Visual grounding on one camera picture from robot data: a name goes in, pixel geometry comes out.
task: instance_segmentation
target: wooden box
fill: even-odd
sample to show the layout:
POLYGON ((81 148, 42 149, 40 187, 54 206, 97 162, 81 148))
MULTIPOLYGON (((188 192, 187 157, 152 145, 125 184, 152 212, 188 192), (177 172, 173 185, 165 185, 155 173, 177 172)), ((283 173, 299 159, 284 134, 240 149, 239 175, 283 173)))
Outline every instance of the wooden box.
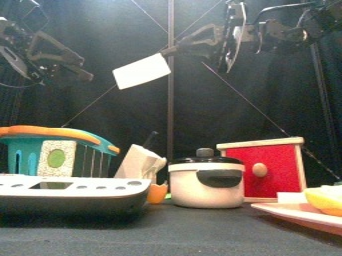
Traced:
POLYGON ((244 164, 245 202, 276 202, 277 192, 303 191, 302 144, 303 138, 290 137, 216 145, 221 156, 236 158, 244 164))

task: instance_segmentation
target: pot lid knob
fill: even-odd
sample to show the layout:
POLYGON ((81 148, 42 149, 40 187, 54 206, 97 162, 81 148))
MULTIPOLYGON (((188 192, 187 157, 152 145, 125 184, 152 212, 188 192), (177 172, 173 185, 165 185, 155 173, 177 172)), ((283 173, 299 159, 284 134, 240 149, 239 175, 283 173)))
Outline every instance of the pot lid knob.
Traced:
POLYGON ((211 148, 199 148, 196 150, 196 157, 212 157, 213 150, 211 148))

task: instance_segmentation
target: metal pole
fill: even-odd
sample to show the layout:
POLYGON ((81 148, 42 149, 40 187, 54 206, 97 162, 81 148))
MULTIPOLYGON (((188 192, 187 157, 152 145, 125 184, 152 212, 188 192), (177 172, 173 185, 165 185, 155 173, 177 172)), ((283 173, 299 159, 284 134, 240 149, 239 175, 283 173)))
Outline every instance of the metal pole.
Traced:
MULTIPOLYGON (((175 3, 168 0, 168 47, 173 46, 175 40, 175 3)), ((173 158, 173 57, 168 57, 168 108, 167 108, 167 159, 173 158)))

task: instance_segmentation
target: orange object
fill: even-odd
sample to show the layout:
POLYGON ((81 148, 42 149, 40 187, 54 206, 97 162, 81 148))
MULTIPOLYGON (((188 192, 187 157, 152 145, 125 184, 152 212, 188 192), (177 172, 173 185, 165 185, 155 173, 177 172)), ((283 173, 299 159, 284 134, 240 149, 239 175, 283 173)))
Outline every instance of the orange object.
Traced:
POLYGON ((167 189, 168 185, 165 183, 161 185, 151 184, 147 195, 147 202, 149 204, 160 204, 165 198, 167 189))

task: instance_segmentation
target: black cable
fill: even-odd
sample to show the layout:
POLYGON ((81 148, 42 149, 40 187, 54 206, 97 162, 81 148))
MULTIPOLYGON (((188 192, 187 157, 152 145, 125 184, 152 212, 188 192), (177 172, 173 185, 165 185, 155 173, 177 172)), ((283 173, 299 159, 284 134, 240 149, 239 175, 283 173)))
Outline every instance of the black cable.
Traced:
POLYGON ((256 16, 253 22, 251 23, 251 25, 255 25, 255 24, 256 24, 256 22, 259 21, 261 15, 263 15, 264 13, 267 13, 267 12, 279 11, 279 10, 283 10, 283 9, 303 8, 303 7, 308 7, 308 6, 312 6, 312 5, 315 5, 315 2, 300 3, 300 4, 288 4, 288 5, 280 5, 280 6, 267 7, 267 8, 264 8, 264 9, 259 12, 259 14, 257 14, 257 16, 256 16))
POLYGON ((26 89, 26 88, 30 88, 33 86, 38 85, 38 83, 33 83, 30 85, 25 85, 25 86, 13 86, 13 85, 8 85, 8 84, 4 84, 4 83, 0 83, 0 86, 5 87, 5 88, 10 88, 10 89, 26 89))

